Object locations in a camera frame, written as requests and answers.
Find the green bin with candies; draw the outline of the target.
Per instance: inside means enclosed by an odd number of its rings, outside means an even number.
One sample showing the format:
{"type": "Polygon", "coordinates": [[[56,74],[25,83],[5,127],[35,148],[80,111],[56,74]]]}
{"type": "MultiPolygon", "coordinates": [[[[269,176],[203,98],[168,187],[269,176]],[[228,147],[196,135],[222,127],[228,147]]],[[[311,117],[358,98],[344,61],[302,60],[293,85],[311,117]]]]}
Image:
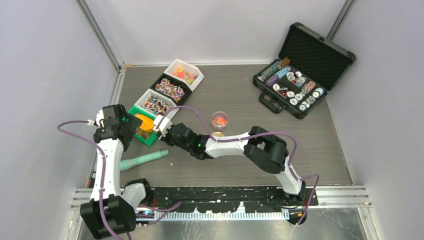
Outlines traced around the green bin with candies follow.
{"type": "MultiPolygon", "coordinates": [[[[148,111],[145,111],[143,108],[140,108],[136,105],[132,106],[128,112],[133,116],[135,116],[135,114],[143,114],[145,116],[148,116],[152,120],[155,120],[155,118],[156,118],[155,115],[151,114],[148,111]]],[[[136,134],[135,134],[135,137],[139,141],[141,141],[142,143],[151,147],[157,139],[157,134],[153,130],[152,131],[143,131],[139,127],[136,134]]]]}

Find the orange plastic scoop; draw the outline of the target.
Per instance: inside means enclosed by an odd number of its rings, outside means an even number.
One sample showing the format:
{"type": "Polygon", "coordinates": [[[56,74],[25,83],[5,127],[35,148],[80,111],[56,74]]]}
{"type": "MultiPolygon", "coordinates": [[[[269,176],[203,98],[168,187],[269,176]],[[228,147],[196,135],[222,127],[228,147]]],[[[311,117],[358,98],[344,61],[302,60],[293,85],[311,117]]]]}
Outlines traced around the orange plastic scoop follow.
{"type": "Polygon", "coordinates": [[[140,119],[142,121],[139,129],[143,130],[145,132],[151,132],[153,130],[154,127],[154,120],[151,119],[150,117],[143,115],[141,113],[136,113],[135,117],[140,119]]]}

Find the clear plastic jar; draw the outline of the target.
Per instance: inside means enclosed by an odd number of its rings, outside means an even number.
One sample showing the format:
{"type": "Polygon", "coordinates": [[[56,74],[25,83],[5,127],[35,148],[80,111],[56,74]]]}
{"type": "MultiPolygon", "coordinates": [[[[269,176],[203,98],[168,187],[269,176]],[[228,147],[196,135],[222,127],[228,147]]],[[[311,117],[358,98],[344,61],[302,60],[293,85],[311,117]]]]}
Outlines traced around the clear plastic jar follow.
{"type": "Polygon", "coordinates": [[[224,111],[216,111],[211,117],[211,124],[216,131],[224,131],[229,124],[229,117],[224,111]]]}

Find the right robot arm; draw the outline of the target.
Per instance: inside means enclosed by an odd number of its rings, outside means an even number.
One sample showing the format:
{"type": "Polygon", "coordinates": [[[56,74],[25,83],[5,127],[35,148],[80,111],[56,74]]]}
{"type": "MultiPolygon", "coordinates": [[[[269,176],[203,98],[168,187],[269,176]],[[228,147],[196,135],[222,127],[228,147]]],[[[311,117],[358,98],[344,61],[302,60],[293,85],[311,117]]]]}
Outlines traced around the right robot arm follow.
{"type": "Polygon", "coordinates": [[[217,137],[197,134],[183,123],[162,123],[154,130],[167,145],[179,147],[198,160],[245,156],[262,171],[275,175],[288,203],[299,205],[305,200],[306,183],[293,168],[287,143],[276,132],[253,126],[240,135],[217,137]]]}

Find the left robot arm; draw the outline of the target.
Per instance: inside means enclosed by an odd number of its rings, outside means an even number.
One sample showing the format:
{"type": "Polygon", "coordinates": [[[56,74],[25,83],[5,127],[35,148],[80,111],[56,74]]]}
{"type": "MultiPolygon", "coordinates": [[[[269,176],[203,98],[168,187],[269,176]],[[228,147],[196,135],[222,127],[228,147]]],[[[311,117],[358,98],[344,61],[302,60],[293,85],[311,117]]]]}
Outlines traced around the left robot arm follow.
{"type": "Polygon", "coordinates": [[[96,240],[128,234],[136,227],[136,209],[153,202],[153,191],[145,178],[128,182],[121,190],[122,154],[141,126],[142,120],[121,104],[104,106],[96,115],[93,139],[97,150],[96,177],[89,201],[80,215],[96,240]]]}

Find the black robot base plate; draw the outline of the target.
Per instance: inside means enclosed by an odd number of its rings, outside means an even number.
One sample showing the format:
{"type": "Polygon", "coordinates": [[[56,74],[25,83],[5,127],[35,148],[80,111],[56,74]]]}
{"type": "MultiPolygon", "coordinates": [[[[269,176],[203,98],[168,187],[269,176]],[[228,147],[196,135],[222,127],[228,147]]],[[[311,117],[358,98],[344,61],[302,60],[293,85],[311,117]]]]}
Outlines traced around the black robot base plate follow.
{"type": "Polygon", "coordinates": [[[277,213],[283,208],[302,210],[307,203],[317,206],[316,193],[306,188],[300,197],[289,195],[278,186],[153,187],[141,201],[149,207],[169,209],[181,202],[177,213],[234,213],[241,208],[248,214],[277,213]]]}

